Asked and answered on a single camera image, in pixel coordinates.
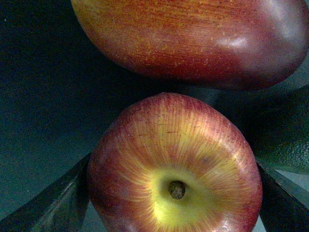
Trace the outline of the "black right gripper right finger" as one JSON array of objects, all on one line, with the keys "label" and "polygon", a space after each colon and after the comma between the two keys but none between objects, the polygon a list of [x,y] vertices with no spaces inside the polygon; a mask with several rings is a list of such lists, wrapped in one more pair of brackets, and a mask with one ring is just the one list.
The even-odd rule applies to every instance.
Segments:
[{"label": "black right gripper right finger", "polygon": [[292,180],[257,162],[263,184],[260,218],[267,232],[307,232],[309,192]]}]

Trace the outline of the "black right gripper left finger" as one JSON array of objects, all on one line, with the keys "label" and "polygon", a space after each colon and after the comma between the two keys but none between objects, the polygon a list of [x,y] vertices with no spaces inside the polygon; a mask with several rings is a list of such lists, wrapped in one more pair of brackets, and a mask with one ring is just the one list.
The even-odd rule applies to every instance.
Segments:
[{"label": "black right gripper left finger", "polygon": [[2,232],[79,232],[89,195],[86,170],[90,154],[31,201],[0,221]]}]

